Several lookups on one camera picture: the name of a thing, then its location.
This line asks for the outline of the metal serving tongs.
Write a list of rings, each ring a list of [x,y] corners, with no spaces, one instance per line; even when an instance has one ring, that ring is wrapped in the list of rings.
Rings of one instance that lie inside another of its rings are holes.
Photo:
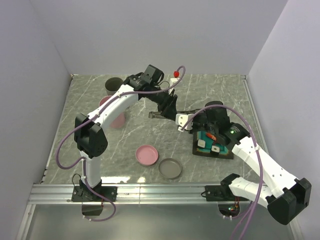
[[[194,110],[181,110],[178,111],[176,114],[195,114],[200,109],[194,109]],[[159,111],[150,111],[148,114],[148,117],[150,119],[167,119],[167,120],[176,120],[176,114],[170,113],[169,116],[164,116],[163,113]],[[206,121],[207,116],[204,112],[199,113],[194,119],[194,121]]]

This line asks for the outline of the sushi roll piece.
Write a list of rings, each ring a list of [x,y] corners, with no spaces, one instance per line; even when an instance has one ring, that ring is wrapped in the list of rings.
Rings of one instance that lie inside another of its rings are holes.
[[[206,141],[203,139],[197,140],[197,148],[204,149],[206,147]]]
[[[217,157],[220,154],[220,147],[213,145],[210,150],[211,155]]]

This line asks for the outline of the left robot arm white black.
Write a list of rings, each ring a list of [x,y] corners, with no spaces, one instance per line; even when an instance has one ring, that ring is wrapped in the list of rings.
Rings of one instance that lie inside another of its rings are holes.
[[[100,156],[108,147],[106,131],[125,109],[146,98],[157,104],[161,117],[172,121],[176,119],[178,96],[172,87],[159,87],[163,77],[161,70],[149,65],[144,72],[128,76],[102,106],[88,115],[79,114],[76,117],[74,141],[82,158],[83,195],[89,201],[96,201],[101,196]]]

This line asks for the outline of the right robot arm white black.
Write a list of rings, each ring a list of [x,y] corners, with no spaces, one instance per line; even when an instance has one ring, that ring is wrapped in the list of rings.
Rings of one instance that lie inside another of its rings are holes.
[[[265,207],[278,223],[289,224],[309,205],[311,183],[306,178],[297,178],[272,159],[259,146],[249,123],[238,112],[236,115],[243,124],[228,120],[228,109],[222,102],[208,102],[204,110],[207,117],[205,127],[259,176],[259,182],[253,183],[231,174],[222,181],[222,197],[251,200],[254,206]]]

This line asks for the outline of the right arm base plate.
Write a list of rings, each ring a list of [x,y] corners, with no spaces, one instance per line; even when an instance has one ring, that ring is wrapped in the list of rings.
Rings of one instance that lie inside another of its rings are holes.
[[[200,195],[207,202],[248,201],[247,198],[234,195],[230,189],[222,185],[206,185]]]

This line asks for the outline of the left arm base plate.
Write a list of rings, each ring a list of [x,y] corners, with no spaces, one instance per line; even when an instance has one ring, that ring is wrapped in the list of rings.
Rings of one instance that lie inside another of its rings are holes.
[[[115,202],[117,197],[118,188],[116,186],[101,186],[93,189],[97,194],[107,198],[108,200]],[[101,202],[104,199],[92,191],[90,191],[86,185],[75,186],[73,188],[73,193],[71,201],[75,203],[85,203],[85,202]]]

